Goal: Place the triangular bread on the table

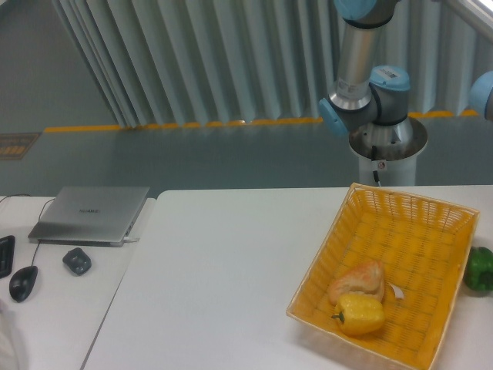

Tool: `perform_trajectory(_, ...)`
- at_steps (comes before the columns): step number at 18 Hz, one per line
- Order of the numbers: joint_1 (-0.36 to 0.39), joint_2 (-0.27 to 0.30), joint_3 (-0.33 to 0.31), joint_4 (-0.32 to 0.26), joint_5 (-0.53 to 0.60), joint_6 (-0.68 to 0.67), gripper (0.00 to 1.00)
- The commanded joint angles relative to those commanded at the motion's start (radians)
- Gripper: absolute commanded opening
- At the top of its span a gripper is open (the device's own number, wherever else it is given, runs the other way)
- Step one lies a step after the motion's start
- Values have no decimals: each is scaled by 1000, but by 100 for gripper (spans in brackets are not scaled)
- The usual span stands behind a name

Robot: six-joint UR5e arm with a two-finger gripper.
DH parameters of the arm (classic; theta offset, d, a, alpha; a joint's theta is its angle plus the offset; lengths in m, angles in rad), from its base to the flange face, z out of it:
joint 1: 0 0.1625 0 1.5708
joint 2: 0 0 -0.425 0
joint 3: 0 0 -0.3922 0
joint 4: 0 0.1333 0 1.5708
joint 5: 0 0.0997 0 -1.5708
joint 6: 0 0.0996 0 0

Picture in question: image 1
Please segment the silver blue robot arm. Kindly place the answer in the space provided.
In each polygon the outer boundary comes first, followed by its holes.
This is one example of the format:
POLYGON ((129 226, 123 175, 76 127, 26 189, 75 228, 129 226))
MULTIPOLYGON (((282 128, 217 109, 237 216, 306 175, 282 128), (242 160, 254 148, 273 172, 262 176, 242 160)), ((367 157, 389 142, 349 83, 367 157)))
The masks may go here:
MULTIPOLYGON (((373 122, 382 115, 382 103, 374 96, 371 73, 381 33, 397 7, 396 1, 336 1, 336 10, 345 22, 337 78, 327 97, 319 102, 324 122, 336 133, 346 134, 373 122)), ((437 103, 459 109, 488 104, 489 89, 470 93, 474 87, 474 58, 479 56, 475 36, 492 39, 492 3, 490 1, 445 1, 458 20, 440 21, 439 6, 431 7, 424 31, 417 39, 423 49, 414 57, 418 69, 414 81, 418 97, 413 105, 422 109, 437 103)))

